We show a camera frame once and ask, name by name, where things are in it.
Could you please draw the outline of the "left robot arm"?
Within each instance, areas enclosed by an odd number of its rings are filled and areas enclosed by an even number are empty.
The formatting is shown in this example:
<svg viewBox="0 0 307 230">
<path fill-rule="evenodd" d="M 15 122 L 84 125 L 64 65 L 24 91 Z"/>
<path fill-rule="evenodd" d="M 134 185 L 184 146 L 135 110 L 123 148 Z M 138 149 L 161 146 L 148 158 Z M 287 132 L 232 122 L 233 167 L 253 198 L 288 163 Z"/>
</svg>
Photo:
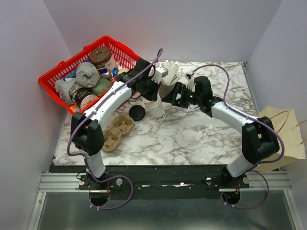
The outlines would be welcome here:
<svg viewBox="0 0 307 230">
<path fill-rule="evenodd" d="M 69 144 L 74 144 L 80 152 L 69 156 L 83 156 L 90 184 L 95 189 L 106 185 L 103 175 L 106 167 L 101 156 L 105 137 L 102 131 L 111 115 L 135 92 L 139 92 L 149 101 L 156 101 L 161 80 L 168 71 L 155 67 L 154 63 L 140 58 L 133 69 L 118 74 L 111 89 L 85 112 L 76 112 L 71 118 L 71 137 Z"/>
</svg>

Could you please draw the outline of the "white paper cup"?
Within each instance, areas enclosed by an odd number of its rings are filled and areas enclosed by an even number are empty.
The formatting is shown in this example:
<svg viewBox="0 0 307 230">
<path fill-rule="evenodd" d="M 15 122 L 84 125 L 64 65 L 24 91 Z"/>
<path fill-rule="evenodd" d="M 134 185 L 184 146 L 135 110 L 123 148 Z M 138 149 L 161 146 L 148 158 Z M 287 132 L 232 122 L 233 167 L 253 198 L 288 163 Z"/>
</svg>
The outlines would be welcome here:
<svg viewBox="0 0 307 230">
<path fill-rule="evenodd" d="M 165 109 L 159 95 L 156 101 L 149 101 L 143 98 L 142 102 L 156 121 L 163 121 L 165 119 Z"/>
</svg>

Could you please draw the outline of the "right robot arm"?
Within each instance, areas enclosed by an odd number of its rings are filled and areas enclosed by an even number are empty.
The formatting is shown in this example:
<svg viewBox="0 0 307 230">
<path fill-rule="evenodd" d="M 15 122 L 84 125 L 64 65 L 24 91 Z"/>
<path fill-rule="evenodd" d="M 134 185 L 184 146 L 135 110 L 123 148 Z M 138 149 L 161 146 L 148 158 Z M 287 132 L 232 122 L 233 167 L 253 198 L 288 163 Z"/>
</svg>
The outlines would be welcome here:
<svg viewBox="0 0 307 230">
<path fill-rule="evenodd" d="M 194 86 L 186 86 L 181 82 L 173 86 L 162 85 L 158 93 L 163 102 L 173 106 L 188 108 L 189 105 L 197 105 L 209 117 L 221 120 L 241 134 L 242 153 L 222 169 L 220 177 L 223 186 L 233 187 L 238 177 L 279 151 L 272 121 L 268 117 L 248 117 L 243 112 L 234 112 L 232 107 L 224 104 L 222 98 L 213 95 L 207 77 L 196 77 L 190 83 Z"/>
</svg>

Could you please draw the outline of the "black coffee cup lid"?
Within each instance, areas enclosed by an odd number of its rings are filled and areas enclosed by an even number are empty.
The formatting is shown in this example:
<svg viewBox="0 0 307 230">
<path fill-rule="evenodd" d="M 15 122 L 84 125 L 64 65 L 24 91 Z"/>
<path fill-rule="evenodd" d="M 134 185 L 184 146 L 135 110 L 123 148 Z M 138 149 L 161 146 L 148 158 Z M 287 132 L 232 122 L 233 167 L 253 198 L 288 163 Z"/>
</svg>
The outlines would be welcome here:
<svg viewBox="0 0 307 230">
<path fill-rule="evenodd" d="M 146 111 L 141 105 L 134 105 L 129 109 L 129 116 L 134 121 L 141 121 L 145 117 Z"/>
</svg>

